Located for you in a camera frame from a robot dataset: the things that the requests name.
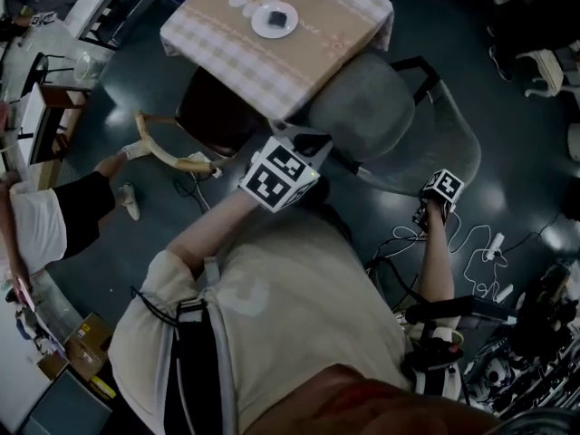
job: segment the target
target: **gray chair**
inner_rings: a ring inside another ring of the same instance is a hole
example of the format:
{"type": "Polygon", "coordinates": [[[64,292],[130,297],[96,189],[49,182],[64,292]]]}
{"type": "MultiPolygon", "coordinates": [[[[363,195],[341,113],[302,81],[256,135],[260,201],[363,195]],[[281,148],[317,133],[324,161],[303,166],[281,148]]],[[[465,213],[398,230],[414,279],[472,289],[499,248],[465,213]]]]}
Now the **gray chair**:
{"type": "Polygon", "coordinates": [[[468,185],[479,168],[477,138],[421,57],[389,64],[384,52],[367,50],[324,86],[305,114],[310,127],[332,137],[333,155],[377,189],[416,196],[437,170],[448,169],[468,185]],[[397,72],[413,68],[421,68],[427,80],[411,95],[397,72]],[[413,123],[415,107],[426,96],[433,109],[430,126],[413,123]],[[373,172],[377,159],[381,171],[373,172]]]}

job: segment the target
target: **white shirt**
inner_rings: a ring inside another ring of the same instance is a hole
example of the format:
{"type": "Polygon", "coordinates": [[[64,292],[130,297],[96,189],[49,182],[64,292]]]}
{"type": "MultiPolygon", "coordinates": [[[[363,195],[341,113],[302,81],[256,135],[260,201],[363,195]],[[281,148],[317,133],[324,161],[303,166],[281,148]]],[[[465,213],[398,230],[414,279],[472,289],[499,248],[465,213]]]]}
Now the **white shirt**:
{"type": "MultiPolygon", "coordinates": [[[[245,234],[206,300],[223,315],[243,433],[268,408],[335,364],[404,390],[409,343],[356,254],[326,222],[291,209],[245,234]]],[[[151,262],[142,292],[173,310],[195,297],[191,272],[170,252],[151,262]]],[[[109,357],[127,403],[163,434],[171,333],[137,298],[117,325],[109,357]]]]}
{"type": "MultiPolygon", "coordinates": [[[[32,275],[62,259],[66,251],[66,226],[53,190],[10,195],[18,249],[32,275]]],[[[11,278],[4,238],[0,243],[0,279],[11,278]]]]}

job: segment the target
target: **beige t-shirt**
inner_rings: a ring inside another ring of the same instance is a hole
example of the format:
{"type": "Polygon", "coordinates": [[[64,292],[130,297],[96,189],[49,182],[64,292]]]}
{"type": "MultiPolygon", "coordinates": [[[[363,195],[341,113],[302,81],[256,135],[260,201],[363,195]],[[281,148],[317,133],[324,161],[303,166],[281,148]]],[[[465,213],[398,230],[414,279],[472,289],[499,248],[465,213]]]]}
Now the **beige t-shirt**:
{"type": "MultiPolygon", "coordinates": [[[[407,339],[348,243],[326,222],[297,210],[229,252],[206,299],[223,314],[244,432],[268,408],[323,369],[351,367],[405,390],[400,367],[407,339]]],[[[162,252],[143,292],[172,307],[195,294],[181,261],[162,252]]],[[[160,349],[168,337],[140,299],[123,316],[109,355],[121,393],[155,433],[160,349]]]]}

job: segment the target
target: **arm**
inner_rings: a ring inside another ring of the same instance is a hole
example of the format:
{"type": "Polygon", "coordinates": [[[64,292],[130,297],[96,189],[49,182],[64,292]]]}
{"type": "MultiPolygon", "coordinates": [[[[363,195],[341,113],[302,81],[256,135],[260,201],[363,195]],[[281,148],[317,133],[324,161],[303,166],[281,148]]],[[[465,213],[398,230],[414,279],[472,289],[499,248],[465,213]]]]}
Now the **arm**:
{"type": "Polygon", "coordinates": [[[203,271],[203,260],[215,255],[229,236],[259,203],[244,190],[236,190],[179,234],[167,249],[191,270],[203,271]]]}
{"type": "Polygon", "coordinates": [[[26,263],[20,256],[18,250],[18,237],[16,235],[15,213],[10,200],[11,184],[0,184],[0,231],[4,237],[6,252],[10,259],[10,270],[12,271],[14,291],[18,295],[20,286],[16,279],[20,278],[30,288],[30,278],[26,263]]]}
{"type": "Polygon", "coordinates": [[[452,300],[455,285],[451,273],[450,251],[440,207],[437,203],[427,203],[428,226],[427,247],[420,275],[419,294],[427,301],[452,300]]]}

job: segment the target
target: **black shorts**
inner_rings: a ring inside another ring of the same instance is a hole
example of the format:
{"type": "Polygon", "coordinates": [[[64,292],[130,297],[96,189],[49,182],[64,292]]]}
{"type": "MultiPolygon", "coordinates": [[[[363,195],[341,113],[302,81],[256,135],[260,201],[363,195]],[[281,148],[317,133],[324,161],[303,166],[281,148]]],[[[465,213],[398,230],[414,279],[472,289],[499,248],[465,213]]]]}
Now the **black shorts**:
{"type": "Polygon", "coordinates": [[[94,171],[54,189],[66,227],[63,259],[78,255],[99,238],[99,221],[115,209],[109,180],[94,171]]]}

